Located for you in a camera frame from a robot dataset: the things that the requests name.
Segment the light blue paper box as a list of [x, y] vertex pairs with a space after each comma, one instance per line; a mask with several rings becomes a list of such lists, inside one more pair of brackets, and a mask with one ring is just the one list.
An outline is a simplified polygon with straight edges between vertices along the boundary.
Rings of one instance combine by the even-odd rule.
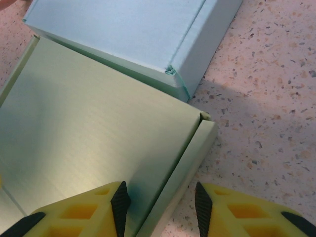
[[184, 102], [242, 0], [33, 0], [23, 22]]

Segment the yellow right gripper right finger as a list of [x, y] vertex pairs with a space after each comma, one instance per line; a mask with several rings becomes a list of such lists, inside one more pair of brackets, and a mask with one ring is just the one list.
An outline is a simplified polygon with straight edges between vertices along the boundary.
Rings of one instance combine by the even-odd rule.
[[298, 212], [211, 183], [196, 184], [200, 237], [316, 237], [316, 226]]

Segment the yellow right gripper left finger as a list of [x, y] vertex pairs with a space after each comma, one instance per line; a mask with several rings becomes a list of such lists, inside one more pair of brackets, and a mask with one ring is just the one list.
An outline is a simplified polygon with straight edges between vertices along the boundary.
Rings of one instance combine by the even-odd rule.
[[0, 237], [124, 237], [131, 199], [125, 181], [43, 206]]

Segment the light green paper box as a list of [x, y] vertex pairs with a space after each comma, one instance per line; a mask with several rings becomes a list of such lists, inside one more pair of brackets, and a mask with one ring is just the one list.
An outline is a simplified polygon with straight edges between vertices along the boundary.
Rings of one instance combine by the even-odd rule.
[[0, 230], [125, 181], [125, 237], [160, 237], [216, 135], [208, 113], [34, 36], [0, 90]]

